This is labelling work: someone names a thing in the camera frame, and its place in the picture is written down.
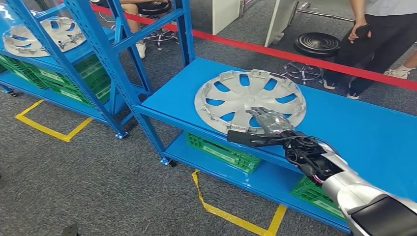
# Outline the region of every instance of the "hand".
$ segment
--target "hand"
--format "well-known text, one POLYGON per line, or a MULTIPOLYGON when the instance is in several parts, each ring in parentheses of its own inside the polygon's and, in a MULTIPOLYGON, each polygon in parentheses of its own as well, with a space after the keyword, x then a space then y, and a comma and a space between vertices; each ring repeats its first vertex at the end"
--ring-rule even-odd
POLYGON ((285 130, 294 130, 294 126, 281 113, 268 110, 265 107, 251 107, 246 111, 251 114, 266 134, 280 134, 285 130))
MULTIPOLYGON (((367 25, 368 23, 366 22, 366 20, 365 19, 363 19, 363 20, 359 20, 359 21, 356 21, 356 23, 355 23, 355 26, 353 26, 353 28, 352 28, 352 32, 351 32, 351 34, 349 35, 349 37, 348 37, 348 39, 349 39, 349 41, 351 42, 351 44, 353 44, 354 43, 354 40, 355 39, 358 39, 359 37, 356 35, 356 30, 359 28, 359 27, 362 27, 362 26, 365 26, 365 25, 367 25)), ((370 32, 368 32, 368 37, 370 38, 372 36, 372 33, 371 33, 371 31, 370 32)))

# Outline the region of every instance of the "smartphone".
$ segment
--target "smartphone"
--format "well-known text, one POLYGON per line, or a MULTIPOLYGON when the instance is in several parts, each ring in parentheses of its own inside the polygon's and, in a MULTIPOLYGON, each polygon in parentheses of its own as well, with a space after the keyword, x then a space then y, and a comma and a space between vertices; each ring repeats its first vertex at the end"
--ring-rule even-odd
POLYGON ((361 26, 361 27, 357 28, 356 29, 356 35, 359 38, 364 38, 368 35, 368 32, 370 32, 370 31, 371 31, 371 25, 367 24, 367 25, 364 25, 364 26, 361 26))

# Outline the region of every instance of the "red rope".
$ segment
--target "red rope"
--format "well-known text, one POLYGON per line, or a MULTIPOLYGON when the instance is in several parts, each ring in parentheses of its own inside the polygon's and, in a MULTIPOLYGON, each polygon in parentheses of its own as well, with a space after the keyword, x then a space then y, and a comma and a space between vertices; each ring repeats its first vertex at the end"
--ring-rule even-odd
MULTIPOLYGON (((97 5, 91 5, 91 8, 94 11, 97 11, 97 12, 101 12, 101 13, 109 14, 109 15, 112 14, 111 10, 108 9, 108 8, 105 8, 105 7, 101 7, 101 6, 97 6, 97 5)), ((125 13, 125 17, 129 20, 137 21, 137 22, 147 24, 147 25, 154 22, 153 19, 149 19, 149 18, 146 18, 146 17, 137 16, 137 15, 132 15, 132 14, 128 14, 128 13, 125 13)), ((168 29, 168 30, 177 31, 177 26, 171 25, 171 24, 165 25, 164 28, 168 29)), ((263 46, 260 46, 260 45, 241 42, 241 41, 237 41, 237 40, 233 40, 233 39, 228 39, 228 38, 212 35, 212 34, 209 34, 209 33, 204 33, 204 32, 201 32, 201 31, 197 31, 197 30, 194 30, 194 29, 193 29, 192 33, 193 33, 194 37, 202 38, 202 39, 213 41, 213 42, 216 42, 216 43, 225 44, 225 45, 228 45, 228 46, 257 52, 257 53, 273 56, 273 57, 276 57, 276 58, 283 58, 283 59, 287 59, 287 60, 291 60, 291 61, 298 61, 298 62, 301 62, 301 63, 318 66, 318 67, 321 67, 321 68, 324 68, 324 69, 327 69, 327 70, 334 70, 334 71, 338 71, 338 72, 341 72, 341 73, 344 73, 344 74, 357 76, 357 77, 362 77, 362 78, 366 78, 366 79, 369 79, 369 80, 381 82, 381 83, 384 83, 384 84, 394 85, 394 86, 403 87, 403 88, 406 88, 406 89, 417 91, 417 82, 415 82, 415 81, 403 80, 403 79, 399 79, 399 78, 388 76, 388 75, 383 75, 383 74, 368 71, 368 70, 363 70, 363 69, 358 69, 358 68, 349 67, 349 66, 345 66, 345 65, 340 65, 340 64, 336 64, 336 63, 325 61, 325 60, 309 58, 309 57, 301 56, 301 55, 298 55, 298 54, 281 51, 281 50, 278 50, 278 49, 266 48, 266 47, 263 47, 263 46)))

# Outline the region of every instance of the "person's leg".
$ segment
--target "person's leg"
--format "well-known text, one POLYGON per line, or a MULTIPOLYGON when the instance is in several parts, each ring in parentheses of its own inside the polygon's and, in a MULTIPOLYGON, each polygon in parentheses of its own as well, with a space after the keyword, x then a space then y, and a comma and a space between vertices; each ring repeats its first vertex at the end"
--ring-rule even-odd
MULTIPOLYGON (((362 62, 366 57, 375 52, 381 45, 390 40, 396 35, 401 26, 389 23, 387 17, 378 17, 366 15, 366 21, 371 25, 372 37, 362 38, 354 41, 351 44, 347 39, 350 32, 343 38, 340 44, 340 50, 338 56, 336 56, 334 62, 346 66, 355 66, 362 62)), ((337 71, 327 71, 325 73, 324 86, 327 89, 335 89, 338 82, 344 76, 343 73, 337 71)))
POLYGON ((408 58, 408 60, 402 64, 399 68, 394 70, 387 70, 384 74, 398 77, 401 79, 407 79, 410 71, 417 67, 417 51, 408 58))
POLYGON ((406 68, 416 68, 417 67, 417 51, 404 63, 406 68))
MULTIPOLYGON (((364 68, 365 70, 384 73, 417 40, 417 14, 396 17, 395 22, 397 24, 393 24, 392 26, 398 27, 398 33, 375 51, 374 59, 368 63, 364 68)), ((373 82, 364 78, 356 78, 351 83, 349 97, 357 99, 359 94, 369 88, 373 82)))
MULTIPOLYGON (((138 15, 139 14, 139 9, 136 6, 136 4, 122 4, 121 7, 123 8, 123 11, 125 11, 126 13, 132 14, 132 15, 138 15)), ((132 31, 132 33, 136 33, 139 31, 140 24, 139 22, 136 21, 132 21, 132 20, 127 20, 127 24, 130 27, 130 30, 132 31)))
MULTIPOLYGON (((137 7, 136 4, 122 4, 121 7, 123 8, 123 10, 126 13, 132 14, 132 15, 138 15, 139 14, 139 9, 137 7)), ((130 27, 130 30, 132 31, 132 33, 136 33, 139 31, 139 29, 141 28, 141 25, 139 22, 136 21, 132 21, 132 20, 127 20, 127 24, 130 27)), ((143 42, 143 40, 139 40, 136 43, 136 48, 138 49, 139 52, 139 56, 143 59, 145 58, 145 50, 146 50, 146 44, 143 42)))

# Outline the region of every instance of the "black cable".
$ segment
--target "black cable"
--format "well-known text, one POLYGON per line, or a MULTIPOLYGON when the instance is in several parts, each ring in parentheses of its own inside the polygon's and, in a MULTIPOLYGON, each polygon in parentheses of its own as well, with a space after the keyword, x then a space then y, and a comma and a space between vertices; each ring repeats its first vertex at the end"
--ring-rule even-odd
POLYGON ((316 140, 318 140, 318 141, 326 144, 327 146, 329 146, 334 151, 334 153, 336 153, 338 156, 341 157, 341 155, 339 154, 339 152, 331 144, 329 144, 328 142, 326 142, 325 140, 323 140, 321 138, 317 138, 317 137, 314 137, 314 136, 309 136, 309 135, 296 135, 296 136, 290 136, 290 137, 287 137, 287 138, 273 139, 272 141, 285 141, 285 140, 296 139, 296 138, 316 139, 316 140))

